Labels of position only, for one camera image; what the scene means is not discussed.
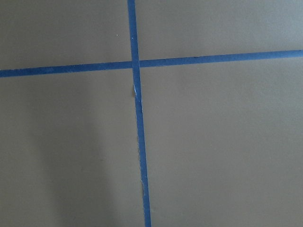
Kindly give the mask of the brown paper table cover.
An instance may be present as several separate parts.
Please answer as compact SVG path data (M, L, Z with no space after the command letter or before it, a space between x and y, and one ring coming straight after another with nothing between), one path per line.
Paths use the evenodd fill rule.
M300 0L134 0L139 60L303 50ZM0 70L131 61L128 0L3 0ZM141 68L151 227L303 224L303 57ZM0 78L0 224L145 227L133 71Z

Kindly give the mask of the long blue tape strip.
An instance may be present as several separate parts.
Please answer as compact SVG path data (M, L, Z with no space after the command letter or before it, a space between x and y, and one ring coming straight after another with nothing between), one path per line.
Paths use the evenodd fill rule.
M143 186L144 224L146 227L150 227L152 225L152 221L151 221L148 171L147 171L147 161L146 161L135 1L129 0L127 2L127 6L128 6L129 30L130 30L130 45L131 45L131 57L132 57L134 102L135 102L135 112L136 112L139 162L140 162L141 182Z

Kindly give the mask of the crossing blue tape strip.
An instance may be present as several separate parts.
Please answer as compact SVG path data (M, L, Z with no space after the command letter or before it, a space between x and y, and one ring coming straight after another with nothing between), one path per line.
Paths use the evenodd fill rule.
M302 56L303 56L302 50L253 52L253 53L209 55L209 56L199 56L199 57L139 60L139 66L141 68L149 68L149 67L203 64L203 63L215 63L215 62L230 62L230 61L252 61L252 60L266 60L266 59L279 59L279 58L299 58ZM64 73L88 72L88 71L120 70L120 69L131 69L131 68L132 68L131 61L119 61L119 62L105 62L105 63L76 64L76 65L47 66L47 67L36 67L36 68L1 70L0 77L9 78L9 77L47 75L47 74L64 74Z

